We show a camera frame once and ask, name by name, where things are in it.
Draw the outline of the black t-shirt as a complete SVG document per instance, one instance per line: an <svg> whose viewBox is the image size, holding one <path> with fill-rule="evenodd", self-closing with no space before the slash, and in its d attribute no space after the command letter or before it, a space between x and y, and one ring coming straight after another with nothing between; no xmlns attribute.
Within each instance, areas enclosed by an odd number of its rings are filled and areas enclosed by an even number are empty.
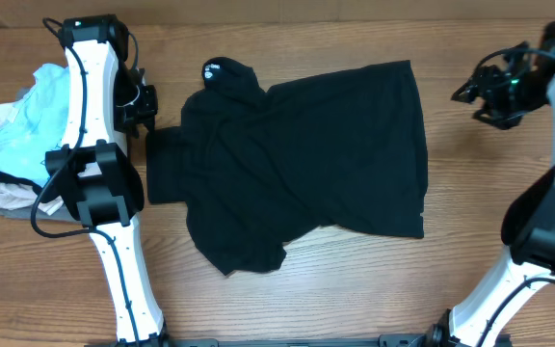
<svg viewBox="0 0 555 347"><path fill-rule="evenodd" d="M317 227L420 239L428 152L407 61L263 89L253 69L207 61L178 126L146 139L148 198L182 202L222 274L272 272Z"/></svg>

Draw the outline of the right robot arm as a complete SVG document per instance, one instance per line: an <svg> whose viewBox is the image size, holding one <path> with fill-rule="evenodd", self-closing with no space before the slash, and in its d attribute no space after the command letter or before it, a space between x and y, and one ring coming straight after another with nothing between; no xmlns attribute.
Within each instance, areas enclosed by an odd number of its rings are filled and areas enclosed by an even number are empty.
<svg viewBox="0 0 555 347"><path fill-rule="evenodd" d="M550 105L551 165L508 208L496 263L466 299L413 341L415 346L507 346L504 327L539 290L555 285L555 21L545 26L539 48L523 42L497 54L504 67L483 58L452 98L462 103L482 98L474 119L501 130Z"/></svg>

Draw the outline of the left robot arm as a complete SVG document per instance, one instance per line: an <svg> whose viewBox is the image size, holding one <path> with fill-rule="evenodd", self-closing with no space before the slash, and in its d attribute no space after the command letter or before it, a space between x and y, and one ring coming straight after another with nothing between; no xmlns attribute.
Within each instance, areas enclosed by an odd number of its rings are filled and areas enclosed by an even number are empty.
<svg viewBox="0 0 555 347"><path fill-rule="evenodd" d="M116 314L117 346L169 346L166 322L145 266L140 213L145 194L128 157L128 137L151 130L158 112L144 70L129 66L135 43L113 14L43 20L64 49L69 106L58 149L45 154L45 193L62 198L101 259Z"/></svg>

